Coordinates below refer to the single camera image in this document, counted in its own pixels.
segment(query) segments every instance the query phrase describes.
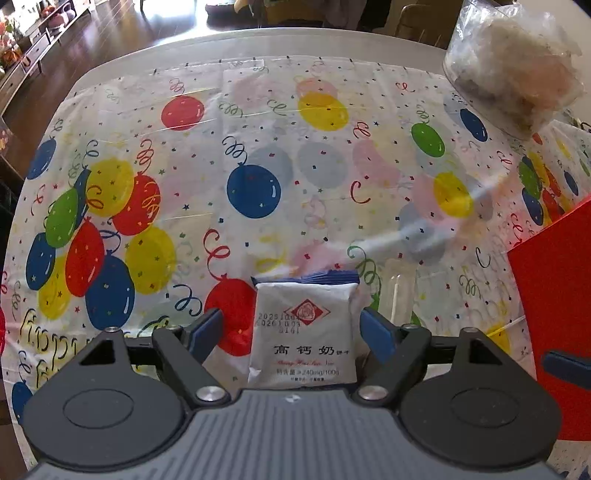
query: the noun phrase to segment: blue gripper pad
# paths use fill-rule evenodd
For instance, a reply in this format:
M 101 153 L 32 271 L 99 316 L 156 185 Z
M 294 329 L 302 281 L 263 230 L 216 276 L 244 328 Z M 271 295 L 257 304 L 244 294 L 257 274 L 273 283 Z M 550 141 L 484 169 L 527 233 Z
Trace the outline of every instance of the blue gripper pad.
M 368 344 L 378 361 L 383 364 L 396 350 L 397 327 L 373 309 L 365 308 L 359 317 L 361 338 Z
M 556 378 L 591 390 L 591 358 L 549 351 L 542 356 L 542 367 Z
M 208 310 L 199 317 L 198 321 L 186 327 L 186 332 L 187 350 L 197 362 L 202 364 L 222 338 L 222 311 L 219 309 Z

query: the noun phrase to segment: metal screw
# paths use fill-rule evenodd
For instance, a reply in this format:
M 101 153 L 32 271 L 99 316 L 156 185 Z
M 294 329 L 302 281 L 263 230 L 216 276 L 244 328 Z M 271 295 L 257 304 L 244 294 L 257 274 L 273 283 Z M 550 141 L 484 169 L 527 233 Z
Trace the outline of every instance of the metal screw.
M 364 400 L 382 400 L 388 395 L 388 390 L 379 385 L 365 385 L 359 389 L 359 396 Z
M 222 387 L 215 385 L 209 385 L 207 387 L 201 387 L 197 390 L 197 398 L 203 401 L 218 401 L 226 396 L 226 391 Z

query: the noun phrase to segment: white snack packet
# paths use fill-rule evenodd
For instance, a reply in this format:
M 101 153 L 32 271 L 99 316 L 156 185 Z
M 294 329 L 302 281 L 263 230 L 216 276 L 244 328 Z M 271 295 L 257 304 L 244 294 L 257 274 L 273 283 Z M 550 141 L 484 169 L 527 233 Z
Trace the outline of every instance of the white snack packet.
M 349 300 L 358 284 L 256 285 L 248 388 L 298 388 L 357 380 Z

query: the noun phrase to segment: red balloon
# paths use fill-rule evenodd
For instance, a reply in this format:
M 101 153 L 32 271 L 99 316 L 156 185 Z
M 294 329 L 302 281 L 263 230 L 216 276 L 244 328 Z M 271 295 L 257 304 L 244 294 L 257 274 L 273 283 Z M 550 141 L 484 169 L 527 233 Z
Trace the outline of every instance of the red balloon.
M 172 130 L 188 130 L 203 118 L 205 107 L 194 97 L 180 95 L 170 100 L 160 116 L 165 127 Z
M 218 343 L 224 352 L 244 356 L 251 352 L 256 292 L 244 280 L 223 278 L 205 301 L 205 310 L 223 312 L 223 335 Z
M 552 175 L 552 172 L 548 170 L 548 167 L 546 167 L 546 165 L 544 165 L 544 169 L 546 170 L 546 175 L 548 175 L 548 181 L 550 182 L 550 190 L 552 190 L 552 193 L 554 193 L 557 197 L 560 197 L 562 195 L 562 191 L 558 186 L 558 182 L 554 178 L 554 175 Z
M 552 194 L 546 189 L 542 190 L 542 201 L 544 202 L 544 205 L 546 205 L 550 220 L 554 223 L 564 212 L 561 212 L 560 206 L 556 203 Z
M 72 240 L 66 258 L 66 285 L 72 295 L 86 295 L 86 290 L 100 273 L 104 260 L 103 239 L 90 220 L 85 219 Z
M 160 188 L 152 177 L 138 173 L 127 205 L 113 217 L 123 235 L 133 236 L 146 230 L 160 210 Z
M 6 336 L 6 319 L 4 318 L 4 312 L 0 307 L 0 355 L 4 351 L 4 345 L 6 344 L 4 337 Z

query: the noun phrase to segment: table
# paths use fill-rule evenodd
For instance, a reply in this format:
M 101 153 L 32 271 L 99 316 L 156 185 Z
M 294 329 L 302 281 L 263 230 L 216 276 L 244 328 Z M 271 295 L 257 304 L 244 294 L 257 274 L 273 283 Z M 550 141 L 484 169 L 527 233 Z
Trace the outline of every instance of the table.
M 84 74 L 71 92 L 146 69 L 252 56 L 351 57 L 443 74 L 445 50 L 402 38 L 325 28 L 258 28 L 164 43 L 108 61 Z
M 110 325 L 146 335 L 220 307 L 206 366 L 243 386 L 253 275 L 354 268 L 356 308 L 389 315 L 389 279 L 404 273 L 411 321 L 438 335 L 477 326 L 529 358 L 506 250 L 591 192 L 591 137 L 555 121 L 506 138 L 445 78 L 409 68 L 436 70 L 436 48 L 273 30 L 115 60 L 56 112 L 3 278 L 5 386 L 25 452 L 32 390 Z M 333 57 L 344 48 L 369 60 Z

